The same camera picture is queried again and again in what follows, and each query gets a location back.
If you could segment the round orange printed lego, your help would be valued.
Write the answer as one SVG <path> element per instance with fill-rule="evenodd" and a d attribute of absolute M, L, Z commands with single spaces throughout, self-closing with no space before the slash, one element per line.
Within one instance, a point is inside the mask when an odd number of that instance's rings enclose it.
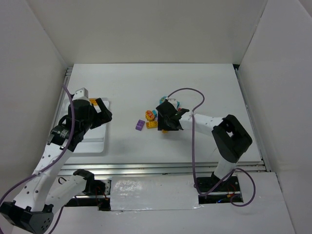
<path fill-rule="evenodd" d="M 151 110 L 147 110 L 147 111 L 145 112 L 145 118 L 146 118 L 148 121 L 154 121 L 155 115 L 154 115 L 154 113 L 153 113 Z"/>

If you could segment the small yellow lego brick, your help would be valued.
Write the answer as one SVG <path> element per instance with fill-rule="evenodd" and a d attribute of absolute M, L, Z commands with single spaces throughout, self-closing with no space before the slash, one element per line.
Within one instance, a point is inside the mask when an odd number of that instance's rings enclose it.
<path fill-rule="evenodd" d="M 90 103 L 93 104 L 94 106 L 97 106 L 97 105 L 98 105 L 95 98 L 90 98 L 89 101 L 90 101 Z"/>

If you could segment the purple lego brick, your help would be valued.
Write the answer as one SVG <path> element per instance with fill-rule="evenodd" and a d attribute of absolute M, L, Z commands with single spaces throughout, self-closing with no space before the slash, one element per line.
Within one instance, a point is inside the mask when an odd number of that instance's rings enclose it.
<path fill-rule="evenodd" d="M 145 121 L 139 119 L 137 124 L 136 124 L 135 129 L 138 130 L 138 131 L 141 131 L 143 129 L 144 125 L 145 125 Z"/>

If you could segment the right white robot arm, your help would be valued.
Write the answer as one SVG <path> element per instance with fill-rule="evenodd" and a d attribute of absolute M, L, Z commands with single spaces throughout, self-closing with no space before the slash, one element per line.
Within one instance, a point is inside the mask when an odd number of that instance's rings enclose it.
<path fill-rule="evenodd" d="M 221 159 L 213 172 L 217 179 L 227 178 L 241 156 L 251 146 L 253 140 L 234 115 L 210 117 L 195 114 L 188 109 L 178 110 L 169 101 L 156 107 L 158 112 L 158 129 L 165 131 L 192 131 L 192 146 L 195 149 L 195 133 L 214 138 Z"/>

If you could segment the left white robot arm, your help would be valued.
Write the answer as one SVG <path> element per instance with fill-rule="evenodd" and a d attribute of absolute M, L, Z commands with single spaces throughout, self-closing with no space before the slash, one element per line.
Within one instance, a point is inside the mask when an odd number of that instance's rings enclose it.
<path fill-rule="evenodd" d="M 24 179 L 23 189 L 12 201 L 0 200 L 0 213 L 12 225 L 32 234 L 45 233 L 55 213 L 72 197 L 106 196 L 107 183 L 95 179 L 87 170 L 78 169 L 68 180 L 51 189 L 59 171 L 88 130 L 112 120 L 112 113 L 102 99 L 91 102 L 86 97 L 70 100 L 68 113 L 51 130 L 44 153 L 30 178 Z"/>

